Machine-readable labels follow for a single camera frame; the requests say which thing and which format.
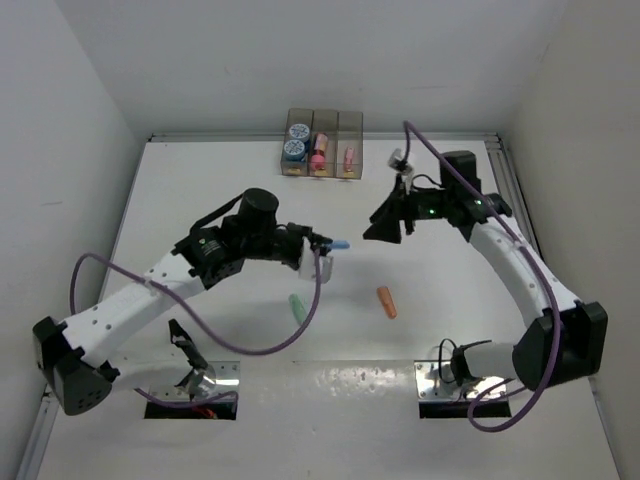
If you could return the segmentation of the blue highlighter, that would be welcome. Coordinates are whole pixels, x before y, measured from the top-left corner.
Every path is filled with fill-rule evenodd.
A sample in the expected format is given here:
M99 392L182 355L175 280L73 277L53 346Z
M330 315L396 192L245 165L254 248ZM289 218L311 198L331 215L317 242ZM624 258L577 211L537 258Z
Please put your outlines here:
M350 248L350 244L346 240L334 240L328 245L329 250L347 250Z

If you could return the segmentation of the green highlighter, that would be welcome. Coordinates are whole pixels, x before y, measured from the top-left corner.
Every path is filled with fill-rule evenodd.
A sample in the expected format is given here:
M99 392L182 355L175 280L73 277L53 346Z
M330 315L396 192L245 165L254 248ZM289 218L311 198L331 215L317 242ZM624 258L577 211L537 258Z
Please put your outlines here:
M297 294L291 294L288 297L288 303L296 323L301 326L307 318L307 309L304 302Z

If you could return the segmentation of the orange highlighter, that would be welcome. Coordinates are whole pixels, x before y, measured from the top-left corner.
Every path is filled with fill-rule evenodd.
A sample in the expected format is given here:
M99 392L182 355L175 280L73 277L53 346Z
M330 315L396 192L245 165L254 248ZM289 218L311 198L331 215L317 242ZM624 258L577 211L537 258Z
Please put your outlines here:
M380 304L389 319L397 317L397 309L391 294L391 290L386 286L378 287L376 290Z

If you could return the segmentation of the pink capped marker tube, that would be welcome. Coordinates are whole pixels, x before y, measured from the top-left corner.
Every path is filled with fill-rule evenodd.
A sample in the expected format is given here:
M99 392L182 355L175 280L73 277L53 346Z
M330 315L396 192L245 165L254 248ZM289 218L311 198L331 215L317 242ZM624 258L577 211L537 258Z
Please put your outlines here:
M315 136L315 141L310 156L310 166L313 171L324 170L326 168L326 150L329 138L325 133L319 132Z

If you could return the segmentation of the pink highlighter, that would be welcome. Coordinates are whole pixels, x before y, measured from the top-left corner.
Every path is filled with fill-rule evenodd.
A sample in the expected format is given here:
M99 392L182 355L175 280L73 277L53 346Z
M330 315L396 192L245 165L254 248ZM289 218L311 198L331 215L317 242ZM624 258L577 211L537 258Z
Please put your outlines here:
M343 158L343 170L345 172L351 172L353 170L355 157L355 149L353 147L347 147L344 151Z

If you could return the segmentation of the blue ink jar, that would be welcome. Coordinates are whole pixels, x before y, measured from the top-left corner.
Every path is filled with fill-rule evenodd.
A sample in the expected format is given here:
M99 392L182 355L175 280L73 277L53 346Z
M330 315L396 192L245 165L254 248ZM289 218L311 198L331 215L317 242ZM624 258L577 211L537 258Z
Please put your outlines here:
M308 146L311 138L311 129L305 123L294 123L288 128L288 136L291 140L297 140Z
M289 139L283 144L282 157L287 162L304 162L307 156L307 144L298 139Z

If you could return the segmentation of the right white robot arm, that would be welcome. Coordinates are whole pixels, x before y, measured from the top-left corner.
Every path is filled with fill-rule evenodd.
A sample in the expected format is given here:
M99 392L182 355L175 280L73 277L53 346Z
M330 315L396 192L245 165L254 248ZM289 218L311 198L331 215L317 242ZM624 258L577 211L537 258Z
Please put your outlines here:
M525 240L510 206L497 193L478 199L476 157L470 151L445 154L436 188L413 184L414 170L402 150L389 166L394 187L371 215L366 240L398 244L420 220L445 219L491 265L515 301L526 331L514 345L490 340L455 347L445 374L459 386L483 377L519 381L534 391L548 361L555 361L550 386L596 374L601 366L608 315L565 287Z

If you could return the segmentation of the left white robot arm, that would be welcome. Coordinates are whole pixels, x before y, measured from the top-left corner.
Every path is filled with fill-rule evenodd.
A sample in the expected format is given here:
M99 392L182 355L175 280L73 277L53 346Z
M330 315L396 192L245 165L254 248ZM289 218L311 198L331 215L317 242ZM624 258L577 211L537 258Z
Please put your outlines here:
M84 311L60 321L46 317L33 329L38 369L69 416L83 414L104 401L114 387L133 376L131 363L116 358L118 348L174 306L182 307L217 345L244 356L275 354L308 328L331 277L333 241L310 226L276 219L277 197L249 188L222 207L196 220L154 266L130 274L129 284ZM314 282L307 318L284 342L250 349L217 335L187 303L241 272L248 260L274 261Z

